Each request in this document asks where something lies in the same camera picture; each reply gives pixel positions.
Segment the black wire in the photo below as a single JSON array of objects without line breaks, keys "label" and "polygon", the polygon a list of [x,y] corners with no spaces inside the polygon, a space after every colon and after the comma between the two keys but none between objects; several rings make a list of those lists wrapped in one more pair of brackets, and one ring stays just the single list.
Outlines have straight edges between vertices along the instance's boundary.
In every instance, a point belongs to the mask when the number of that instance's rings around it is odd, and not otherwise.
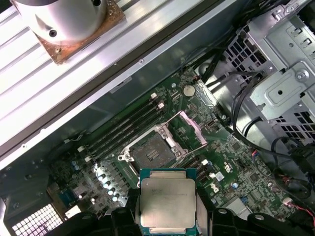
[{"label": "black wire", "polygon": [[257,73],[258,72],[247,72],[247,71],[232,71],[232,72],[228,72],[228,76],[222,75],[221,77],[217,78],[213,82],[208,83],[207,87],[210,88],[213,85],[216,85],[217,83],[222,82],[224,79],[230,77],[231,75],[253,76],[253,75],[256,75]]},{"label": "black wire", "polygon": [[253,125],[255,125],[256,123],[262,121],[261,117],[256,117],[255,119],[253,119],[246,127],[245,132],[244,132],[244,136],[247,137],[248,132],[250,131],[250,129],[252,128]]},{"label": "black wire", "polygon": [[243,9],[243,13],[240,13],[234,18],[234,29],[230,34],[228,34],[227,38],[223,40],[223,43],[220,45],[223,47],[223,49],[219,50],[214,55],[209,67],[206,69],[206,72],[201,76],[201,80],[205,83],[213,75],[214,70],[222,58],[224,52],[237,36],[237,30],[239,28],[244,27],[252,18],[266,13],[267,11],[284,3],[284,1],[285,0],[253,0],[245,9]]},{"label": "black wire", "polygon": [[315,212],[313,211],[313,208],[312,208],[312,207],[310,207],[306,202],[302,201],[299,197],[295,196],[293,193],[287,191],[287,190],[281,185],[281,183],[278,182],[278,178],[276,178],[275,172],[276,172],[276,169],[274,169],[274,170],[272,171],[272,177],[273,177],[274,181],[276,182],[277,186],[279,186],[279,187],[282,189],[283,192],[285,192],[286,194],[290,195],[293,200],[298,201],[300,205],[305,206],[307,209],[309,209],[309,210],[315,215]]},{"label": "black wire", "polygon": [[[291,141],[295,142],[298,147],[303,147],[303,145],[302,145],[299,141],[297,141],[296,139],[294,139],[294,138],[291,138],[291,137],[278,137],[278,138],[276,138],[276,139],[271,143],[271,151],[276,152],[276,146],[277,146],[277,143],[278,143],[280,140],[281,140],[281,141],[283,141],[283,140],[291,140]],[[274,158],[274,160],[275,160],[275,168],[278,168],[278,167],[279,167],[279,160],[278,160],[278,157],[277,157],[276,155],[273,155],[273,158]],[[284,165],[284,164],[286,164],[286,163],[288,163],[288,162],[290,162],[290,161],[292,161],[292,159],[289,160],[289,161],[283,162],[283,163],[281,164],[281,166]]]},{"label": "black wire", "polygon": [[277,155],[277,156],[291,159],[292,157],[289,155],[277,153],[277,152],[274,152],[271,150],[267,150],[265,148],[262,148],[256,144],[252,143],[246,137],[244,137],[237,129],[237,119],[238,119],[239,112],[241,110],[242,103],[245,100],[245,98],[247,97],[247,95],[250,94],[250,92],[252,91],[253,87],[257,84],[257,82],[258,82],[258,78],[256,76],[252,77],[252,80],[250,81],[250,83],[244,88],[244,90],[239,95],[239,100],[236,102],[234,110],[232,111],[232,114],[233,114],[232,115],[233,131],[234,131],[235,137],[237,139],[241,140],[244,144],[246,144],[248,146],[252,146],[253,148],[255,148],[258,151],[261,151],[261,152],[264,152],[264,153],[270,154],[270,155]]}]

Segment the motherboard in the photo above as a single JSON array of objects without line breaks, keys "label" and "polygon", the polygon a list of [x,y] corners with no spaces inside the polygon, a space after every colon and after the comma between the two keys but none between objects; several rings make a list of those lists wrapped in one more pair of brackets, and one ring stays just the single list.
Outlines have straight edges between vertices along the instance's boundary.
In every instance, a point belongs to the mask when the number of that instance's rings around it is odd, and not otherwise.
[{"label": "motherboard", "polygon": [[283,204],[286,194],[230,125],[194,71],[176,73],[51,163],[54,191],[66,209],[101,216],[126,204],[140,169],[195,168],[197,185],[215,206],[241,218],[263,212],[284,221],[294,212]]}]

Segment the screw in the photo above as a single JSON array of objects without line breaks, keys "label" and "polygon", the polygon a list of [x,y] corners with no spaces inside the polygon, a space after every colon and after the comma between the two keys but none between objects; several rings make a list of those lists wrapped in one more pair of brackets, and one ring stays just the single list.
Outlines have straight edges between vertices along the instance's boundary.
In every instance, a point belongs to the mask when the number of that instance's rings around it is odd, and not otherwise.
[{"label": "screw", "polygon": [[297,79],[298,81],[303,80],[303,79],[305,79],[305,78],[306,78],[306,74],[305,74],[305,73],[303,73],[303,72],[298,72],[298,73],[296,73],[296,79]]},{"label": "screw", "polygon": [[262,215],[255,215],[255,218],[257,220],[264,220],[265,219],[265,217],[263,217]]},{"label": "screw", "polygon": [[292,6],[292,5],[288,6],[288,7],[286,8],[286,10],[285,10],[286,13],[290,13],[290,12],[292,12],[292,11],[294,11],[294,6]]},{"label": "screw", "polygon": [[220,214],[227,214],[227,211],[226,211],[225,209],[222,209],[222,208],[221,208],[221,209],[219,209],[219,213],[220,213]]},{"label": "screw", "polygon": [[20,206],[19,203],[15,203],[15,204],[13,204],[13,209],[17,209],[17,208],[19,208],[19,206]]}]

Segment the mounting hole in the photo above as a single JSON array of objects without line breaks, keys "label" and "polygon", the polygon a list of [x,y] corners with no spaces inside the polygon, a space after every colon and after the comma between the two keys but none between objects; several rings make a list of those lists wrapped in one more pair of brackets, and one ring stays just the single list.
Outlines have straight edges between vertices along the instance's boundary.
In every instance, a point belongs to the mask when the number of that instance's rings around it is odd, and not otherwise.
[{"label": "mounting hole", "polygon": [[92,3],[94,6],[99,6],[102,3],[102,1],[101,0],[92,0]]},{"label": "mounting hole", "polygon": [[51,31],[49,31],[49,36],[54,38],[57,36],[57,31],[55,31],[54,29],[52,29]]}]

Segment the red wire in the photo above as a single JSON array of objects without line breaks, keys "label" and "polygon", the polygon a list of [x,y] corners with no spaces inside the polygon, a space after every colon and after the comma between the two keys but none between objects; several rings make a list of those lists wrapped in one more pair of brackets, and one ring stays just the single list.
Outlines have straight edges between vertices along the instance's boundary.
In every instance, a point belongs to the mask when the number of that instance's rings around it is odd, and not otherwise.
[{"label": "red wire", "polygon": [[302,208],[302,207],[300,207],[300,206],[298,206],[298,205],[295,205],[295,204],[292,204],[294,207],[296,207],[297,209],[299,209],[299,210],[303,210],[303,211],[306,211],[312,218],[313,218],[313,227],[315,228],[315,217],[314,217],[314,215],[309,211],[309,210],[307,210],[307,209],[305,209],[305,208]]}]

